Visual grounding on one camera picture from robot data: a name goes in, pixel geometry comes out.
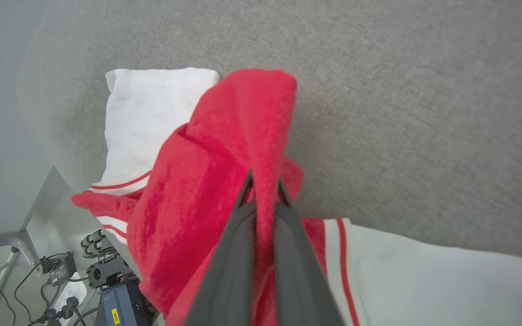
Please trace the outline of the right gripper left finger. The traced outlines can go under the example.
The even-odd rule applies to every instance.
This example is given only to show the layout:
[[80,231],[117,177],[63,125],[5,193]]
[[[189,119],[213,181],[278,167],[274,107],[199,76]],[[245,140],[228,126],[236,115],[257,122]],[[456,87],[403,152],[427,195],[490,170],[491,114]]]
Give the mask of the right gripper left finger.
[[247,174],[211,258],[185,326],[248,326],[252,317],[256,200]]

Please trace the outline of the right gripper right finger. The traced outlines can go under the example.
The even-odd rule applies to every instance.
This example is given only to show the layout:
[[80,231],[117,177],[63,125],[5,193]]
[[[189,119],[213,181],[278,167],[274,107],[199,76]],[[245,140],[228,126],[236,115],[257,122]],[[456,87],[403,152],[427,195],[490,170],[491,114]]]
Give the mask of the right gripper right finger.
[[284,179],[274,207],[274,271],[279,326],[343,326],[342,315]]

